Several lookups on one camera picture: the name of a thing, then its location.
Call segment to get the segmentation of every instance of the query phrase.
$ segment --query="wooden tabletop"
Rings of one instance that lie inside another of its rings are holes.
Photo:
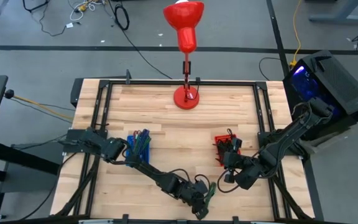
[[[91,123],[98,79],[83,82],[73,129],[86,129]],[[290,111],[282,82],[267,82],[275,127],[291,123]],[[215,160],[213,138],[232,129],[243,140],[241,153],[253,155],[258,150],[259,131],[255,99],[249,86],[200,86],[200,103],[192,110],[181,110],[173,102],[171,85],[114,85],[107,126],[109,137],[124,138],[135,130],[150,130],[150,164],[161,171],[183,168],[193,180],[196,174],[217,181],[223,168]],[[265,128],[269,130],[262,92],[259,93]],[[83,154],[77,154],[62,168],[51,214],[58,212],[78,186]],[[313,215],[309,190],[301,161],[286,156],[283,161],[288,191],[304,212]],[[234,185],[221,181],[223,189]],[[280,214],[284,217],[281,195],[276,188]],[[81,211],[85,210],[88,189],[84,192]],[[249,190],[223,194],[217,190],[204,220],[273,220],[267,180],[259,179]],[[191,208],[160,191],[155,182],[139,171],[105,162],[99,165],[92,218],[196,220]]]

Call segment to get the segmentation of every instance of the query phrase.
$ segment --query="red lamp shade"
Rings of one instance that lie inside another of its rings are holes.
[[[192,53],[197,48],[196,30],[204,11],[202,2],[181,2],[166,7],[163,12],[168,23],[177,30],[181,52]]]

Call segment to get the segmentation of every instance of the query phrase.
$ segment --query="computer case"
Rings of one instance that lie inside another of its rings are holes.
[[[311,129],[302,137],[304,140],[341,132],[358,122],[358,81],[329,51],[323,50],[299,60],[283,83],[291,110],[312,97],[319,97],[334,106],[331,121]],[[292,118],[297,118],[300,113],[296,111]]]

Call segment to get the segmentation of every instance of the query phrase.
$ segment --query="gray floor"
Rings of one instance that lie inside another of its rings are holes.
[[[29,7],[42,1],[27,0]],[[176,35],[162,15],[162,9],[173,2],[124,1],[131,17],[127,34],[133,43],[144,47],[176,46]],[[204,16],[197,27],[200,47],[277,47],[265,1],[204,2]],[[292,27],[297,2],[273,0],[286,49],[297,47]],[[315,24],[308,21],[309,14],[335,12],[343,3],[302,3],[296,21],[302,49],[353,50],[354,43],[347,38],[358,34],[358,25]],[[52,0],[43,20],[45,30],[60,32],[70,22],[70,12],[66,1]],[[119,28],[111,27],[114,23],[101,7],[94,12],[86,11],[82,25],[67,29],[58,37],[50,37],[40,31],[37,21],[41,16],[41,11],[31,15],[23,10],[21,1],[10,0],[0,16],[0,45],[130,46]],[[182,77],[181,53],[143,52],[143,55],[173,78]],[[192,74],[202,79],[263,80],[258,69],[262,57],[278,55],[195,52],[190,55]],[[336,57],[358,80],[358,55]],[[290,61],[292,55],[287,55],[287,59]],[[66,107],[70,107],[70,90],[75,78],[123,75],[127,68],[136,78],[163,78],[137,52],[0,50],[0,75],[9,77],[8,88],[14,89],[19,96]],[[278,60],[265,60],[262,70],[271,80],[283,78]],[[43,142],[65,133],[69,126],[14,101],[3,100],[0,107],[0,142],[3,144]],[[337,142],[332,150],[314,155],[312,163],[325,220],[358,223],[358,126],[348,134],[346,141]],[[9,219],[22,218],[38,206],[46,195],[47,192],[8,194],[2,213],[8,215]],[[49,199],[33,217],[48,215],[51,203]]]

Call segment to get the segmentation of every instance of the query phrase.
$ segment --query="yellow cable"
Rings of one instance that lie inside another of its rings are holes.
[[[298,48],[297,48],[295,54],[293,55],[292,62],[290,63],[290,66],[292,66],[292,67],[294,67],[294,66],[296,65],[296,55],[298,54],[299,50],[300,50],[301,47],[302,47],[301,41],[299,40],[299,37],[298,37],[298,32],[296,31],[296,24],[295,24],[295,21],[296,21],[296,13],[298,12],[298,8],[299,8],[299,6],[301,5],[301,2],[302,2],[302,0],[299,0],[298,5],[296,6],[295,12],[293,13],[293,19],[292,19],[293,30],[294,30],[294,32],[295,32],[296,40],[298,41]]]
[[[53,113],[53,114],[55,114],[55,115],[57,115],[57,116],[61,116],[62,118],[71,119],[71,120],[73,119],[73,117],[70,117],[70,116],[66,116],[66,115],[64,115],[64,114],[57,113],[56,111],[51,110],[51,109],[47,108],[46,106],[41,105],[41,104],[39,104],[39,103],[37,103],[37,102],[35,102],[35,101],[29,100],[29,99],[26,99],[26,98],[23,98],[23,97],[20,97],[20,96],[13,96],[13,98],[16,98],[16,99],[18,99],[18,100],[21,100],[21,101],[24,101],[24,102],[27,102],[27,103],[31,103],[31,104],[37,105],[37,106],[41,107],[42,109],[47,110],[47,111],[49,111],[49,112],[51,112],[51,113]]]

